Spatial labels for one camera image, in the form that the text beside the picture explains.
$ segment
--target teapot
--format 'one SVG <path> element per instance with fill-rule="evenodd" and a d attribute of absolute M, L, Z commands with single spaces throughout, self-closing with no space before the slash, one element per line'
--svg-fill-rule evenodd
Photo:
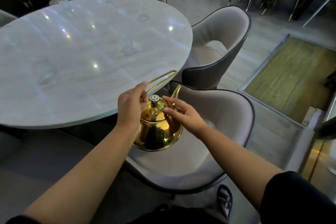
<path fill-rule="evenodd" d="M 146 92 L 146 95 L 148 95 L 149 92 L 158 85 L 175 76 L 177 71 L 169 71 L 168 73 L 165 73 L 148 82 L 148 84 L 150 84 L 170 73 L 173 74 L 155 84 Z M 181 86 L 177 86 L 171 97 L 178 98 L 180 89 Z M 153 94 L 149 97 L 148 103 L 146 104 L 144 111 L 141 113 L 141 131 L 133 143 L 135 147 L 145 151 L 160 151 L 167 149 L 176 143 L 181 136 L 183 126 L 177 120 L 173 119 L 173 117 L 163 112 L 165 107 L 169 107 L 177 111 L 175 104 L 169 103 L 168 101 L 160 98 L 158 95 Z"/>

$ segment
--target teapot handle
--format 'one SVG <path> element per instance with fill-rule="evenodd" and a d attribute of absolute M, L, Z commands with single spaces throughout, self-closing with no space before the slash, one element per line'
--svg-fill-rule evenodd
<path fill-rule="evenodd" d="M 168 73 L 165 73 L 165 74 L 163 74 L 163 75 L 161 75 L 161 76 L 159 76 L 159 77 L 156 77 L 155 79 L 153 79 L 153 80 L 151 80 L 150 82 L 148 82 L 148 84 L 151 84 L 152 82 L 155 82 L 156 80 L 158 80 L 158 79 L 160 79 L 160 78 L 162 78 L 162 77 L 164 77 L 165 75 L 170 74 L 170 73 L 173 73 L 173 74 L 171 74 L 170 76 L 168 76 L 166 79 L 162 80 L 161 82 L 155 84 L 153 87 L 151 87 L 151 88 L 146 92 L 146 95 L 145 95 L 145 96 L 147 96 L 148 93 L 151 92 L 156 86 L 160 85 L 161 83 L 164 83 L 165 81 L 167 81 L 167 80 L 170 79 L 171 77 L 175 76 L 175 75 L 177 74 L 177 71 L 176 71 L 176 70 L 171 70 L 171 71 L 169 71 Z"/>

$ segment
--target teapot spout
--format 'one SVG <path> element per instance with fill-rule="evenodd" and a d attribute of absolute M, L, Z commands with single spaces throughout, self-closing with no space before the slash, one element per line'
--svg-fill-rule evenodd
<path fill-rule="evenodd" d="M 174 90 L 174 93 L 171 95 L 172 98 L 179 98 L 179 92 L 181 89 L 181 85 L 177 86 L 177 88 Z"/>

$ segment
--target yellowish wood floor mat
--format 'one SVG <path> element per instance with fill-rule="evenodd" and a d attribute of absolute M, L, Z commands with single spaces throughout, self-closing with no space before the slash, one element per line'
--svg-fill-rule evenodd
<path fill-rule="evenodd" d="M 336 52 L 293 36 L 286 39 L 240 91 L 302 123 L 310 106 L 326 111 L 330 104 L 334 92 L 323 84 L 336 70 Z"/>

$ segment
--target white marble table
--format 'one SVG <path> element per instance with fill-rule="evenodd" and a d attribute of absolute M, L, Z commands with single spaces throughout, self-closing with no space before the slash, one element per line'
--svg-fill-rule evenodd
<path fill-rule="evenodd" d="M 156 0 L 112 1 L 53 5 L 0 29 L 0 124 L 97 120 L 117 112 L 122 92 L 182 68 L 193 40 L 182 13 Z"/>

